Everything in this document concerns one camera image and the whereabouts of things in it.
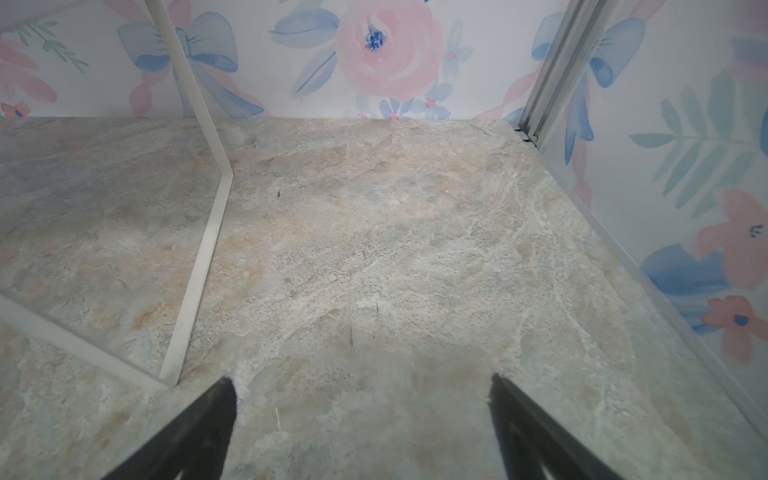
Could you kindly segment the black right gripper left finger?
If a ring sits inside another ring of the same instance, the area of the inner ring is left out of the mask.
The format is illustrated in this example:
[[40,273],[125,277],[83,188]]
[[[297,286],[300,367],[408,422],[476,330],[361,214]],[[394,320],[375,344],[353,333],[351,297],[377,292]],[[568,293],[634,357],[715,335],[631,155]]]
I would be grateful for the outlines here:
[[219,479],[236,417],[236,390],[224,376],[105,477]]

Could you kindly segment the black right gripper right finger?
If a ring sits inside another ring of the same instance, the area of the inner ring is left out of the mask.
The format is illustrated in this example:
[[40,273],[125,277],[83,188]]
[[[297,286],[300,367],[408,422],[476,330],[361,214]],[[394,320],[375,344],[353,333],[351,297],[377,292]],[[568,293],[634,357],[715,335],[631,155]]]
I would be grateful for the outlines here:
[[488,407],[509,479],[621,479],[517,385],[498,373],[492,376]]

